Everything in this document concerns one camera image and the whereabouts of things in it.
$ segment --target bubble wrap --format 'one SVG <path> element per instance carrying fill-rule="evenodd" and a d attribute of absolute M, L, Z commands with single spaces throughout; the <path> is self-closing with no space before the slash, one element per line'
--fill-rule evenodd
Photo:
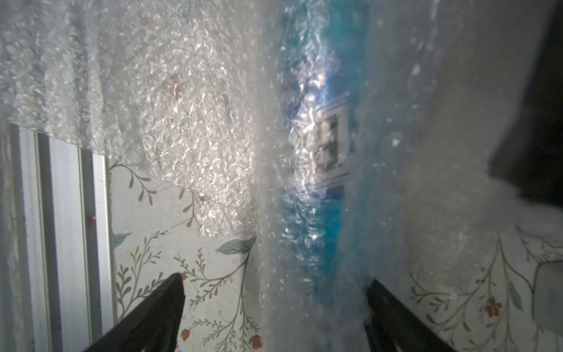
<path fill-rule="evenodd" d="M 204 235 L 256 230 L 269 350 L 367 351 L 370 281 L 406 293 L 401 175 L 443 56 L 443 7 L 32 2 L 3 22 L 2 114 L 194 189 Z M 334 29 L 366 17 L 359 44 Z M 352 61 L 361 67 L 344 64 Z M 349 175 L 331 239 L 321 219 L 328 202 L 309 186 L 319 161 L 312 136 L 332 128 L 318 113 L 323 87 L 340 75 L 358 91 L 342 95 L 350 155 L 337 154 Z"/>
<path fill-rule="evenodd" d="M 2 116 L 192 189 L 203 235 L 244 233 L 254 223 L 245 6 L 8 3 Z"/>

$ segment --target leaf pattern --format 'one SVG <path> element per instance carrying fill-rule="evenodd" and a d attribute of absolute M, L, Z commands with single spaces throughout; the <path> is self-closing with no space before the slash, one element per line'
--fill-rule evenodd
<path fill-rule="evenodd" d="M 115 249 L 117 246 L 119 246 L 120 244 L 123 243 L 123 241 L 125 241 L 125 239 L 127 238 L 127 236 L 129 236 L 131 233 L 127 232 L 127 233 L 123 233 L 123 234 L 113 234 L 113 248 Z"/>
<path fill-rule="evenodd" d="M 246 269 L 249 263 L 250 257 L 250 250 L 252 249 L 252 244 L 254 241 L 246 240 L 246 243 L 242 249 L 238 249 L 238 253 L 246 253 L 246 257 L 242 264 L 237 266 L 233 271 L 217 278 L 209 278 L 205 274 L 205 259 L 203 257 L 202 249 L 198 249 L 198 258 L 195 260 L 195 266 L 193 268 L 189 268 L 188 264 L 186 263 L 185 259 L 182 259 L 180 254 L 174 259 L 180 264 L 180 267 L 184 271 L 182 273 L 182 279 L 187 280 L 190 279 L 190 283 L 199 284 L 199 288 L 203 290 L 203 294 L 197 294 L 195 298 L 190 298 L 190 307 L 197 307 L 199 304 L 205 302 L 206 299 L 211 300 L 215 296 L 218 295 L 218 290 L 223 285 L 227 285 L 228 283 L 233 282 L 233 275 L 237 273 L 239 270 L 242 271 L 242 279 L 239 285 L 239 298 L 236 305 L 236 309 L 234 311 L 233 318 L 231 320 L 227 320 L 225 323 L 217 322 L 216 320 L 210 321 L 208 319 L 199 319 L 193 322 L 193 325 L 190 330 L 193 330 L 195 327 L 211 327 L 213 328 L 212 332 L 208 334 L 202 340 L 203 346 L 207 343 L 218 340 L 215 344 L 215 351 L 229 351 L 233 348 L 236 349 L 238 346 L 243 348 L 243 351 L 247 350 L 249 346 L 252 346 L 253 349 L 262 348 L 261 340 L 258 335 L 254 335 L 251 337 L 250 342 L 246 343 L 246 339 L 248 338 L 249 334 L 254 333 L 258 334 L 259 327 L 258 324 L 251 318 L 251 316 L 247 313 L 245 308 L 245 299 L 244 299 L 244 280 L 246 277 Z M 232 241 L 228 241 L 220 248 L 232 248 Z"/>
<path fill-rule="evenodd" d="M 135 184 L 135 179 L 137 179 L 138 183 L 141 185 L 141 193 L 138 196 L 138 201 L 142 201 L 145 198 L 145 191 L 147 192 L 147 194 L 149 195 L 149 204 L 153 205 L 153 197 L 151 195 L 156 194 L 157 191 L 155 190 L 149 190 L 146 186 L 145 186 L 145 182 L 150 182 L 151 178 L 150 177 L 141 177 L 137 174 L 137 172 L 133 171 L 132 168 L 124 165 L 124 164 L 120 164 L 118 162 L 115 162 L 109 169 L 109 171 L 111 172 L 114 168 L 116 167 L 123 167 L 125 169 L 127 169 L 129 171 L 129 174 L 131 175 L 131 178 L 129 180 L 129 189 L 133 188 L 133 185 Z"/>
<path fill-rule="evenodd" d="M 510 297 L 512 298 L 512 303 L 514 303 L 514 307 L 519 311 L 524 311 L 522 307 L 522 298 L 514 286 L 514 282 L 510 281 Z"/>
<path fill-rule="evenodd" d="M 115 283 L 115 295 L 116 301 L 120 305 L 121 313 L 119 315 L 119 320 L 123 319 L 123 317 L 127 314 L 131 305 L 139 300 L 146 298 L 152 291 L 154 291 L 158 285 L 162 282 L 162 275 L 163 273 L 160 272 L 157 279 L 153 279 L 152 284 L 150 286 L 145 286 L 145 290 L 143 291 L 142 288 L 137 290 L 137 287 L 140 284 L 140 277 L 142 270 L 146 264 L 156 264 L 155 260 L 160 259 L 160 253 L 153 254 L 151 249 L 151 241 L 166 235 L 166 231 L 157 231 L 155 234 L 149 236 L 148 238 L 145 237 L 144 239 L 144 247 L 142 251 L 139 251 L 139 247 L 135 249 L 135 252 L 129 253 L 132 258 L 132 264 L 130 267 L 123 267 L 121 264 L 119 266 L 119 271 L 117 272 L 118 281 Z M 132 280 L 132 277 L 129 275 L 127 276 L 127 272 L 131 269 L 131 273 L 133 274 L 133 286 L 129 285 L 129 282 Z M 126 294 L 129 292 L 133 292 L 129 297 L 126 297 Z"/>
<path fill-rule="evenodd" d="M 436 325 L 436 322 L 434 321 L 434 319 L 432 318 L 432 316 L 428 313 L 426 313 L 426 320 L 428 320 L 431 324 Z"/>
<path fill-rule="evenodd" d="M 255 241 L 256 237 L 249 239 L 233 239 L 223 244 L 221 247 L 216 249 L 216 251 L 226 255 L 245 254 L 252 249 Z"/>

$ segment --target red flower pattern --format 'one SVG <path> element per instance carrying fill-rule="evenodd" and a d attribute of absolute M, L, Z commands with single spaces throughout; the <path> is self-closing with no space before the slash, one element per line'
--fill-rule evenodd
<path fill-rule="evenodd" d="M 498 317 L 498 315 L 501 313 L 502 304 L 497 303 L 494 297 L 489 298 L 487 303 L 488 304 L 485 308 L 485 311 L 489 313 L 489 318 Z"/>
<path fill-rule="evenodd" d="M 190 337 L 190 331 L 188 329 L 182 330 L 182 332 L 180 333 L 180 337 L 182 338 L 183 341 L 186 341 Z"/>
<path fill-rule="evenodd" d="M 262 348 L 262 337 L 260 337 L 259 335 L 252 336 L 250 340 L 248 340 L 248 344 L 252 345 L 253 350 Z"/>

